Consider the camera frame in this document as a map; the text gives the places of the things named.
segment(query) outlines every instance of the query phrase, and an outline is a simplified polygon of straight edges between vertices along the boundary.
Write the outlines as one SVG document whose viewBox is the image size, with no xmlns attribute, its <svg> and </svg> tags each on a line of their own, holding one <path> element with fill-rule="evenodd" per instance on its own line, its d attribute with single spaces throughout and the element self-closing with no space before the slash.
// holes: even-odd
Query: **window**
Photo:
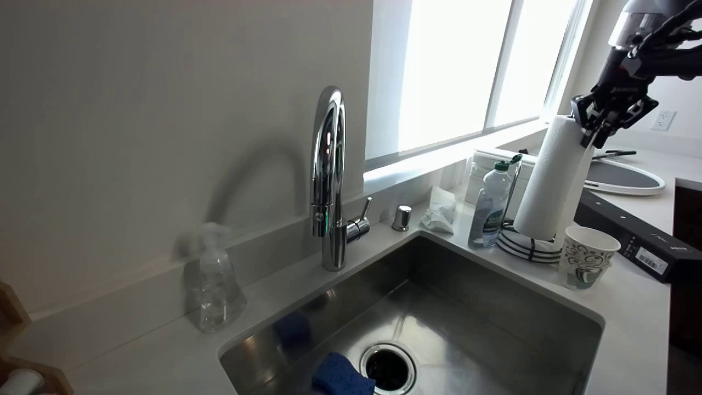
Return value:
<svg viewBox="0 0 702 395">
<path fill-rule="evenodd" d="M 588 0 L 374 0 L 367 170 L 535 121 Z"/>
</svg>

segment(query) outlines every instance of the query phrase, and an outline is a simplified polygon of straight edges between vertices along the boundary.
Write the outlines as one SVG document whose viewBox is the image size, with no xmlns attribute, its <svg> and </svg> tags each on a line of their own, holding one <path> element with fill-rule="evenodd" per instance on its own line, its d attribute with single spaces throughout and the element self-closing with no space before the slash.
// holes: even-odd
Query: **stainless steel sink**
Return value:
<svg viewBox="0 0 702 395">
<path fill-rule="evenodd" d="M 238 395 L 309 395 L 329 351 L 377 392 L 584 392 L 601 324 L 418 237 L 221 355 Z"/>
</svg>

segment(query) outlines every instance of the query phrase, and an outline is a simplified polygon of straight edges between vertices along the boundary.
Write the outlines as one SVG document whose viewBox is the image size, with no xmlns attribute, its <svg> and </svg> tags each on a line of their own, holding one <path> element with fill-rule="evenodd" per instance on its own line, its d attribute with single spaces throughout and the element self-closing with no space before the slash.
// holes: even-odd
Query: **faucet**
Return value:
<svg viewBox="0 0 702 395">
<path fill-rule="evenodd" d="M 361 216 L 347 222 L 342 214 L 342 176 L 345 176 L 345 132 L 347 110 L 342 92 L 335 86 L 322 90 L 311 150 L 311 209 L 314 236 L 322 240 L 322 268 L 337 273 L 345 268 L 347 244 L 370 230 L 367 217 L 370 198 Z"/>
</svg>

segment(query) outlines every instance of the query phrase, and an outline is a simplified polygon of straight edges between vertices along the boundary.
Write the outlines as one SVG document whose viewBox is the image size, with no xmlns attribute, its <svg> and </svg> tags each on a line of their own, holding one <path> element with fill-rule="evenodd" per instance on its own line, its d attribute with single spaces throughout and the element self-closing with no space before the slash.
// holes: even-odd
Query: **drain strainer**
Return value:
<svg viewBox="0 0 702 395">
<path fill-rule="evenodd" d="M 374 343 L 359 355 L 359 373 L 374 380 L 374 392 L 404 395 L 417 382 L 417 367 L 408 351 L 393 343 Z"/>
</svg>

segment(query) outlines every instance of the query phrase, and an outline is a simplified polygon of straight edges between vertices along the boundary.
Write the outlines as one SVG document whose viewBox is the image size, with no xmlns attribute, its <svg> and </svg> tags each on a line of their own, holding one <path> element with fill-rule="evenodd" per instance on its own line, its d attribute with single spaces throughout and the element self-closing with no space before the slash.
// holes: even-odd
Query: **white countertop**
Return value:
<svg viewBox="0 0 702 395">
<path fill-rule="evenodd" d="M 696 173 L 696 170 L 702 170 L 702 159 L 640 151 L 625 162 L 662 176 L 667 191 L 655 198 L 609 195 L 607 200 L 659 230 L 670 230 L 675 179 L 702 183 L 702 176 Z M 474 255 L 465 248 L 470 216 L 471 209 L 460 206 L 456 224 L 462 227 L 445 240 L 466 256 Z M 388 224 L 372 224 L 370 236 L 347 248 L 342 273 L 324 273 L 320 256 L 309 256 L 246 287 L 247 307 L 243 317 L 217 333 L 199 333 L 187 319 L 178 319 L 97 357 L 65 367 L 68 380 L 76 392 L 237 392 L 220 364 L 227 345 L 278 319 L 293 300 L 311 296 L 404 245 L 421 233 L 417 222 L 418 214 L 411 216 L 408 233 L 395 233 Z M 555 270 L 528 266 L 499 250 L 480 256 L 492 262 L 498 273 L 517 276 L 522 283 L 603 321 L 603 337 L 586 392 L 667 392 L 668 286 L 653 282 L 620 255 L 584 293 L 563 287 Z"/>
</svg>

